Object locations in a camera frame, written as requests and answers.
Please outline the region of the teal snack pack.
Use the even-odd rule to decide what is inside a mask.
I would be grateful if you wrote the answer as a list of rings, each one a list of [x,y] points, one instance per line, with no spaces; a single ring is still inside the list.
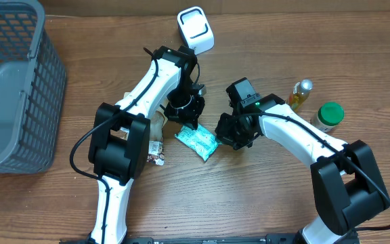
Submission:
[[[207,161],[219,146],[216,137],[201,124],[198,124],[197,129],[183,126],[175,137],[195,151],[203,161]]]

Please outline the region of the brown teal snack bag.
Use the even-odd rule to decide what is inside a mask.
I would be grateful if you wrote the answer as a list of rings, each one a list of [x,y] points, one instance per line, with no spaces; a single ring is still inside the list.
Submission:
[[[163,127],[168,121],[168,118],[164,114],[165,108],[163,105],[165,102],[167,102],[167,99],[165,99],[150,118],[150,141],[147,162],[159,166],[165,164]]]

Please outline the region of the yellow liquid bottle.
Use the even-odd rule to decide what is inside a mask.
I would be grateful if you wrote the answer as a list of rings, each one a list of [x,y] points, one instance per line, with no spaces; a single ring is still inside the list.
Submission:
[[[311,90],[313,89],[313,82],[310,79],[304,79],[297,82],[293,87],[292,92],[288,96],[286,103],[294,112],[297,112],[304,101],[308,99]]]

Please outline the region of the green lid jar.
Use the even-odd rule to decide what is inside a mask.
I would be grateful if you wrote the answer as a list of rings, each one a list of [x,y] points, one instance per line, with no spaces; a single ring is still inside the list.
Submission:
[[[318,109],[310,123],[322,132],[329,132],[344,119],[344,116],[345,113],[340,104],[327,102]]]

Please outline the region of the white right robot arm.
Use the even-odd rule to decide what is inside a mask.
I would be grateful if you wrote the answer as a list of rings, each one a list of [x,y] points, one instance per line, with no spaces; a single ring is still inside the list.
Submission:
[[[386,210],[389,196],[374,154],[365,142],[333,138],[300,118],[274,94],[228,93],[217,139],[238,150],[260,135],[276,141],[311,173],[317,218],[297,234],[270,234],[268,243],[359,243],[361,224]]]

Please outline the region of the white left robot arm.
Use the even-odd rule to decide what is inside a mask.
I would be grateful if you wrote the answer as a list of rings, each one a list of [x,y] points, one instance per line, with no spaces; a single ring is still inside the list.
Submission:
[[[164,100],[165,117],[190,129],[204,108],[203,85],[191,79],[198,60],[193,49],[162,46],[137,86],[115,105],[97,109],[88,159],[98,177],[99,199],[90,243],[122,243],[130,190],[148,157],[152,116]]]

